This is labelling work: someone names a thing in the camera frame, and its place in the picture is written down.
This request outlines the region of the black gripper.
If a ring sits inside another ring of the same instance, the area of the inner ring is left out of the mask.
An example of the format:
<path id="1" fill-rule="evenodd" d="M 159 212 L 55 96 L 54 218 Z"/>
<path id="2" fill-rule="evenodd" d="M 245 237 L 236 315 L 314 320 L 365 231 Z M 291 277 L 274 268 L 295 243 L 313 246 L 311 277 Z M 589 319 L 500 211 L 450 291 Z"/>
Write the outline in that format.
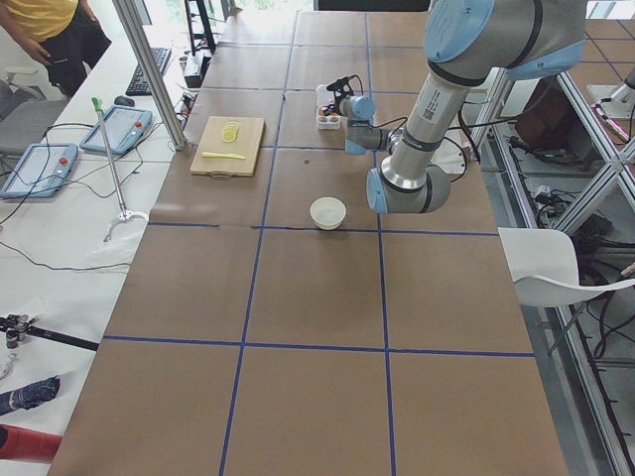
<path id="1" fill-rule="evenodd" d="M 350 96 L 338 96 L 332 101 L 332 113 L 340 117 L 350 118 L 352 116 L 350 108 Z"/>

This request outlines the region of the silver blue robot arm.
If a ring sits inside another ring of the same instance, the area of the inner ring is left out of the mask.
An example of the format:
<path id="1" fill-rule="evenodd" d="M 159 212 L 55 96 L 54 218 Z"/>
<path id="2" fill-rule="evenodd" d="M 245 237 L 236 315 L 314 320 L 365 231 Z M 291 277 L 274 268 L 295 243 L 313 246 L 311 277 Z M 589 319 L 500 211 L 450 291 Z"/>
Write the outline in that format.
<path id="1" fill-rule="evenodd" d="M 346 150 L 386 150 L 366 180 L 376 213 L 426 213 L 440 208 L 450 179 L 432 158 L 469 90 L 494 67 L 510 80 L 567 71 L 582 57 L 583 1 L 439 1 L 432 6 L 424 50 L 429 74 L 406 124 L 396 134 L 371 125 L 375 104 L 357 95 L 347 77 L 327 86 L 334 113 L 347 120 Z"/>

